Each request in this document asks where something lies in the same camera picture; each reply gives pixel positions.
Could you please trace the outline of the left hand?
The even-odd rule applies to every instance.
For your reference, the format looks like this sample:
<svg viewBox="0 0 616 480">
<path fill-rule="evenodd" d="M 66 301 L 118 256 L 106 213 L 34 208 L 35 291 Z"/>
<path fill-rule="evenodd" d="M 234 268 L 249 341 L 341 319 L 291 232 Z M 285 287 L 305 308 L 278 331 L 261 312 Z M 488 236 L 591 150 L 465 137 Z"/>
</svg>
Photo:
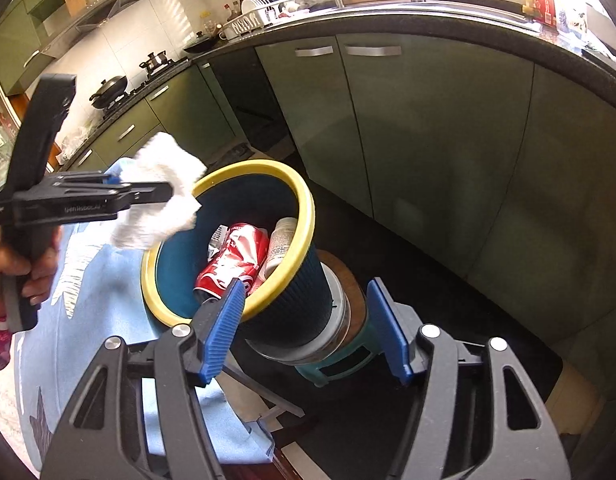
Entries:
<svg viewBox="0 0 616 480">
<path fill-rule="evenodd" d="M 2 241 L 2 229 L 0 228 L 0 318 L 6 316 L 2 286 L 4 276 L 25 276 L 27 281 L 22 286 L 21 296 L 29 299 L 30 304 L 34 306 L 39 306 L 50 297 L 50 290 L 58 268 L 61 234 L 62 229 L 58 226 L 53 231 L 50 247 L 34 263 L 30 263 L 12 246 Z"/>
</svg>

